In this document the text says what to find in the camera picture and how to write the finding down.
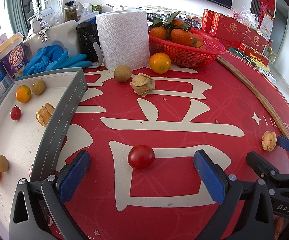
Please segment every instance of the white paper roll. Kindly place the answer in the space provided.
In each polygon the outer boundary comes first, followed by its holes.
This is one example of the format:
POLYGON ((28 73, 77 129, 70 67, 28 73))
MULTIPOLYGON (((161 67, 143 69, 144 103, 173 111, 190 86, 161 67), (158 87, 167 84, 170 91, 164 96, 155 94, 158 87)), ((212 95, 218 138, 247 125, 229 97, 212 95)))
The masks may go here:
POLYGON ((147 12, 122 10, 96 15, 104 65, 114 71, 119 65, 132 70, 149 65, 147 12))

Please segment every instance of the basket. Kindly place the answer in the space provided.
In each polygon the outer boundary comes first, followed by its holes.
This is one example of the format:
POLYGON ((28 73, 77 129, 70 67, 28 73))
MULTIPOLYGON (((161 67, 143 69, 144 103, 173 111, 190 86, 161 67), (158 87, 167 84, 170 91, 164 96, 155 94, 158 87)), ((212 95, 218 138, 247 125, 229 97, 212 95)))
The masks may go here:
POLYGON ((192 28, 190 31, 201 37, 206 49, 193 48, 149 35, 151 48, 156 52, 166 53, 172 63, 184 67, 207 66, 214 62, 217 56, 225 53, 225 48, 219 41, 196 29, 192 28))

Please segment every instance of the table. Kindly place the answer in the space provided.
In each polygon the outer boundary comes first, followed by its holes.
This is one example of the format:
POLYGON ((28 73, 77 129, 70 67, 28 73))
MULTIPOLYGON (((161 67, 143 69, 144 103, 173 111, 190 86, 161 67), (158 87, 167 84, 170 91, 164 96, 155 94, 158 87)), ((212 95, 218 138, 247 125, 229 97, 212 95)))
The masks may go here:
MULTIPOLYGON (((289 131, 289 104, 278 89, 241 58, 230 52, 223 57, 269 100, 289 131)), ((281 135, 272 117, 220 63, 132 73, 154 77, 156 90, 138 96, 129 82, 116 82, 113 72, 85 70, 88 90, 58 160, 59 171, 80 149, 91 155, 89 170, 65 204, 89 239, 194 239, 218 207, 194 168, 198 149, 240 180, 258 178, 245 161, 250 151, 289 173, 289 153, 261 146, 265 131, 281 135), (156 159, 146 169, 132 170, 127 155, 138 144, 152 147, 156 159)), ((240 202, 223 237, 235 226, 240 202)), ((48 223, 61 238, 50 216, 48 223)))

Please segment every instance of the screw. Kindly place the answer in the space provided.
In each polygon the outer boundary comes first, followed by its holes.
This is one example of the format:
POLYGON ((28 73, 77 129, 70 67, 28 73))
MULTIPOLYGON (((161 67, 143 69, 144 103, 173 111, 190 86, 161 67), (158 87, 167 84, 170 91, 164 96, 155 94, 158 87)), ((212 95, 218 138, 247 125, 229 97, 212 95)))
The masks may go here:
POLYGON ((229 180, 231 180, 231 181, 236 181, 236 180, 237 180, 237 176, 234 175, 234 174, 230 174, 230 175, 228 176, 228 178, 229 178, 229 180))
POLYGON ((48 180, 48 181, 54 181, 55 178, 56 178, 55 175, 49 175, 48 178, 47 178, 47 180, 48 180))
POLYGON ((273 189, 273 188, 269 189, 269 194, 270 194, 271 196, 273 196, 273 195, 275 194, 275 192, 274 192, 274 189, 273 189))
POLYGON ((258 183, 259 183, 260 185, 264 185, 264 184, 265 184, 265 182, 264 182, 263 179, 258 179, 258 183))
POLYGON ((26 179, 20 179, 20 180, 19 180, 19 184, 20 184, 20 185, 24 184, 25 182, 26 182, 26 179))

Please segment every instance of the red fruit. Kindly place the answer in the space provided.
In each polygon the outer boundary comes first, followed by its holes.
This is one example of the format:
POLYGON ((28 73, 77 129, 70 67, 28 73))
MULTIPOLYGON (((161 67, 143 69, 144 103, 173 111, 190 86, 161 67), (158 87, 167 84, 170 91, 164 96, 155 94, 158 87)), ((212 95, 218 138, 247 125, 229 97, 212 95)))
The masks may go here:
POLYGON ((34 164, 32 164, 31 166, 30 166, 30 168, 29 168, 29 177, 31 176, 31 172, 32 172, 32 166, 33 166, 34 164))
POLYGON ((19 118, 21 117, 21 110, 18 106, 14 106, 11 111, 10 111, 10 117, 11 119, 13 119, 14 121, 19 120, 19 118))
POLYGON ((128 163, 134 169, 144 169, 154 161, 154 151, 147 145, 134 146, 128 154, 128 163))

